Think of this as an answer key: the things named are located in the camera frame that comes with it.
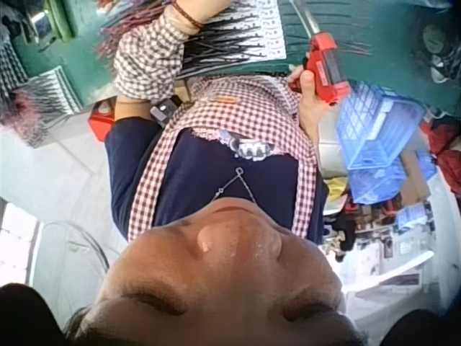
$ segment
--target necklace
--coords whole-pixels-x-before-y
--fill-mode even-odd
[[[229,182],[224,185],[223,187],[221,187],[220,189],[218,189],[218,191],[216,192],[215,194],[215,197],[212,199],[212,202],[214,202],[219,196],[221,196],[225,189],[227,189],[229,186],[231,186],[237,179],[239,179],[243,186],[246,188],[246,191],[248,192],[248,194],[250,195],[250,198],[251,200],[253,201],[254,204],[258,205],[258,203],[256,202],[256,198],[253,196],[253,193],[251,192],[250,190],[250,187],[248,186],[248,184],[246,183],[245,179],[243,178],[243,173],[245,173],[245,171],[243,170],[242,167],[239,167],[236,169],[236,176],[234,178],[232,178],[231,180],[229,180]]]

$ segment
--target black and white checkered sleeve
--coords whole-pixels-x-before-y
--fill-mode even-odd
[[[119,92],[153,103],[171,97],[174,81],[182,68],[184,42],[188,38],[164,15],[125,34],[114,64],[115,85]]]

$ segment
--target green table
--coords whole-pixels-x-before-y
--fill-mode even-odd
[[[96,101],[95,92],[112,79],[105,62],[98,61],[94,54],[100,38],[99,28],[107,18],[96,13],[94,0],[64,1],[76,39],[68,44],[55,43],[44,53],[38,53],[34,46],[26,46],[19,40],[16,47],[30,76],[62,65],[81,101],[91,104]],[[432,10],[396,4],[391,0],[351,0],[350,5],[340,4],[342,1],[347,0],[335,1],[335,5],[332,1],[317,0],[311,2],[310,10],[317,15],[321,28],[330,31],[337,40],[372,45],[372,56],[340,53],[348,78],[390,87],[461,117],[460,88],[452,81],[435,84],[429,68],[417,63],[412,53],[417,24],[422,17],[433,15]],[[286,72],[289,63],[301,62],[307,41],[304,45],[303,39],[293,36],[302,37],[304,29],[289,2],[279,0],[279,4],[287,36],[287,59],[250,63],[219,73]]]

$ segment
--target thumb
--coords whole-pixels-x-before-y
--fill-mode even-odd
[[[300,77],[301,89],[304,97],[315,96],[315,79],[314,73],[311,71],[304,71]]]

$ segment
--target red soldering tool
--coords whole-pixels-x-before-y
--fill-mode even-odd
[[[351,92],[339,65],[338,46],[331,34],[320,31],[302,0],[290,0],[290,3],[310,38],[310,55],[303,60],[304,69],[314,73],[315,90],[320,99],[334,106]],[[290,83],[290,88],[301,93],[300,80]]]

